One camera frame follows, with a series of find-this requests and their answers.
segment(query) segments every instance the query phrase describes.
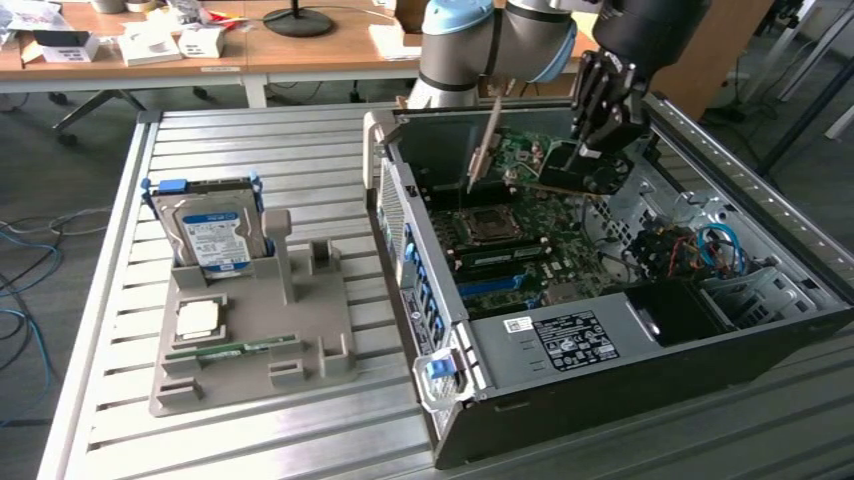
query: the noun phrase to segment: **white box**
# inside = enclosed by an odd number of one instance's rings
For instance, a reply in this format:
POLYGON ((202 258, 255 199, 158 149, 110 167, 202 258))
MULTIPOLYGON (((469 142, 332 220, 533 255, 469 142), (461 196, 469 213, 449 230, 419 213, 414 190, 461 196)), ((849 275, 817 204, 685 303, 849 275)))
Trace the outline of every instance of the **white box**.
POLYGON ((178 48, 190 58, 219 58, 226 43, 226 29, 204 27, 184 30, 178 39, 178 48))
POLYGON ((128 67, 184 58, 168 32, 126 33, 119 37, 119 48, 128 67))
POLYGON ((56 45, 56 43, 62 42, 51 42, 54 43, 54 45, 39 44, 42 46, 42 55, 44 56, 44 61, 48 63, 86 63, 95 61, 95 55, 98 54, 100 41, 98 37, 90 32, 86 33, 88 33, 88 39, 86 40, 83 46, 56 45))

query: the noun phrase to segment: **chair leg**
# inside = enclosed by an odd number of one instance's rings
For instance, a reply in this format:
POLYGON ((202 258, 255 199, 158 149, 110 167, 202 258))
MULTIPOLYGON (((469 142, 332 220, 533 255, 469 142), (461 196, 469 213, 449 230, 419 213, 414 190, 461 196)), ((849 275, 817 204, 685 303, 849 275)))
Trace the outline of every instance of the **chair leg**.
POLYGON ((78 120, 86 117, 92 111, 100 107, 107 101, 115 97, 114 90, 102 90, 92 98, 90 98, 83 105, 80 105, 74 112, 71 112, 66 118, 63 118, 56 125, 54 125, 54 131, 63 133, 78 120))
POLYGON ((127 90, 115 90, 115 96, 116 98, 120 98, 126 102, 128 102, 138 111, 140 112, 146 111, 146 107, 143 106, 140 101, 136 100, 136 97, 131 94, 131 92, 128 92, 127 90))

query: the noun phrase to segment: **lamp base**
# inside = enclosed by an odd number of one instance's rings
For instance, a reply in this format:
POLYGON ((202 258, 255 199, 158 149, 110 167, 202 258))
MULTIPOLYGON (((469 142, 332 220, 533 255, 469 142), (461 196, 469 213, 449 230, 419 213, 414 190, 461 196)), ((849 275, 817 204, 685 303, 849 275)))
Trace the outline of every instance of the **lamp base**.
POLYGON ((300 8, 299 17, 292 10, 274 10, 264 15, 267 28, 286 37, 316 37, 327 33, 335 27, 335 22, 324 14, 300 8))

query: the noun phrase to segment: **hard drive label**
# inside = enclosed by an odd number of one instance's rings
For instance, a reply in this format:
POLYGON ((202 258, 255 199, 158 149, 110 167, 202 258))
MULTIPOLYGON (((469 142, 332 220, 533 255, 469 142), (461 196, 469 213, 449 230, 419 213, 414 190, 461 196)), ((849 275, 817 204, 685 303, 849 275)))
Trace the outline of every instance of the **hard drive label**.
POLYGON ((591 310, 534 322, 534 329, 562 372, 619 357, 591 310))
POLYGON ((188 215, 184 230, 199 266, 222 276, 234 274, 250 265, 246 239, 238 234, 240 215, 235 212, 188 215))

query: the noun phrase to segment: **aluminum slotted surface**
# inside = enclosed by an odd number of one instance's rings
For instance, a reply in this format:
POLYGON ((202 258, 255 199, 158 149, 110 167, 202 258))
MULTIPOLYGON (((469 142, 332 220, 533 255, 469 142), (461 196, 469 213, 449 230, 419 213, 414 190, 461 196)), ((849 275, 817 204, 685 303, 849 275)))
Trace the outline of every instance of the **aluminum slotted surface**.
MULTIPOLYGON (((362 116, 382 108, 394 106, 175 112, 140 124, 123 177, 130 193, 116 202, 116 234, 111 241, 108 232, 104 245, 114 253, 99 262, 110 275, 90 295, 100 308, 91 313, 87 304, 40 478, 770 479, 852 473, 852 328, 750 385, 455 471, 431 468, 362 203, 362 116), (263 178, 267 206, 291 208, 291 248, 332 238, 342 251, 360 375, 336 387, 154 418, 147 396, 171 249, 135 187, 144 176, 159 182, 251 171, 263 178), (90 362, 75 370, 87 353, 90 362)), ((681 181, 702 181, 678 157, 662 163, 681 181)))

